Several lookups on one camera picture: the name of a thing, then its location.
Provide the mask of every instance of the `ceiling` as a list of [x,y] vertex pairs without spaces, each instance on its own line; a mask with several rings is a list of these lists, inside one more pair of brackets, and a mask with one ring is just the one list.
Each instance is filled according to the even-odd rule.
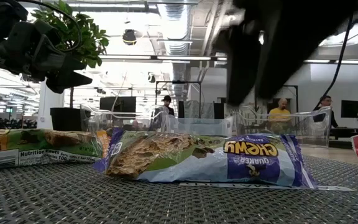
[[[148,9],[143,1],[73,1],[69,5],[81,13],[87,14],[94,19],[94,23],[100,29],[105,29],[110,44],[107,53],[111,55],[166,55],[166,44],[169,42],[188,44],[188,55],[209,55],[212,51],[211,40],[221,27],[241,19],[239,16],[226,15],[231,9],[231,3],[226,0],[155,0],[147,1]],[[167,33],[175,32],[180,27],[167,26],[167,23],[158,13],[156,3],[185,2],[190,9],[190,22],[187,38],[183,40],[168,40]],[[29,12],[36,9],[36,5],[25,3]],[[136,30],[137,43],[128,46],[122,41],[122,34],[126,29]],[[341,45],[343,34],[327,38],[322,42],[324,52],[333,52],[335,46]],[[358,45],[358,24],[351,31],[349,43]],[[104,61],[98,68],[87,68],[81,73],[92,77],[90,85],[81,86],[74,92],[74,107],[82,103],[88,103],[93,107],[99,106],[99,98],[103,96],[137,96],[137,110],[142,111],[155,104],[155,83],[148,81],[148,76],[153,75],[156,80],[170,81],[173,79],[173,64],[165,63],[123,63]],[[207,73],[205,82],[216,83],[226,78],[218,77],[222,72]],[[157,102],[164,95],[173,96],[173,86],[160,85],[161,94]],[[39,102],[40,85],[38,83],[23,82],[20,76],[11,75],[9,72],[0,70],[0,102],[6,106],[18,105],[18,111],[26,114],[36,113]],[[65,92],[65,106],[68,106],[70,91]]]

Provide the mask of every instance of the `black monitor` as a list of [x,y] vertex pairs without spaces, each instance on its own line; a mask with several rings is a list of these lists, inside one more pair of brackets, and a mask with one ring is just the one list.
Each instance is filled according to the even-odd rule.
[[[111,111],[112,105],[116,97],[102,97],[100,98],[101,110]],[[125,113],[135,113],[136,112],[136,97],[135,96],[120,96],[118,97],[116,104],[114,105],[114,112],[125,112]],[[117,114],[118,116],[127,116],[135,117],[135,114]]]
[[358,118],[358,101],[342,100],[342,118]]

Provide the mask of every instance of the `gray textured mat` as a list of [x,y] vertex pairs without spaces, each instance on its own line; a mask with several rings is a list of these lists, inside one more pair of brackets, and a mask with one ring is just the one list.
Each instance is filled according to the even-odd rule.
[[0,169],[0,223],[358,223],[358,165],[306,162],[319,184],[357,191],[183,187],[33,166]]

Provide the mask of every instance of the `exposed ductwork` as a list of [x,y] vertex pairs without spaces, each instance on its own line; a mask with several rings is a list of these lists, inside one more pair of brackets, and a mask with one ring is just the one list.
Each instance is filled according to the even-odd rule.
[[[162,32],[164,39],[186,40],[189,34],[190,9],[189,5],[159,4],[158,11],[162,18]],[[169,55],[188,55],[189,44],[184,42],[166,42],[165,48]],[[172,80],[185,80],[190,72],[187,64],[173,63]],[[177,100],[185,100],[187,85],[173,85],[173,94]]]

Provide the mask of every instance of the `man with cap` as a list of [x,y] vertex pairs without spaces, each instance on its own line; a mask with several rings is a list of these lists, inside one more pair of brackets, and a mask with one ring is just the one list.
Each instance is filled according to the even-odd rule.
[[171,107],[169,107],[169,104],[171,103],[171,101],[172,101],[171,96],[168,96],[168,95],[164,96],[164,99],[162,99],[162,102],[164,102],[164,106],[166,106],[169,110],[169,115],[174,116],[175,115],[174,110]]

